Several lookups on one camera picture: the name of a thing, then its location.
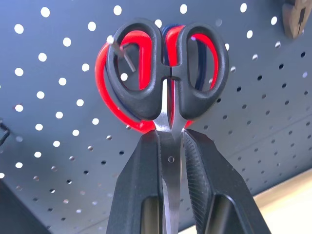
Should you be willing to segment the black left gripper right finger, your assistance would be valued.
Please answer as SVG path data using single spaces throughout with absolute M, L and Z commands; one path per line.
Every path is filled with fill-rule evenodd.
M 194 130 L 182 135 L 197 233 L 270 233 L 245 180 L 214 142 Z

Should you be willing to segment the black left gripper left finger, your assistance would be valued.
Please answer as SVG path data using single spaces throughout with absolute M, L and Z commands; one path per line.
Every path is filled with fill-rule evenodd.
M 141 136 L 118 176 L 107 225 L 108 234 L 161 234 L 163 189 L 159 137 Z

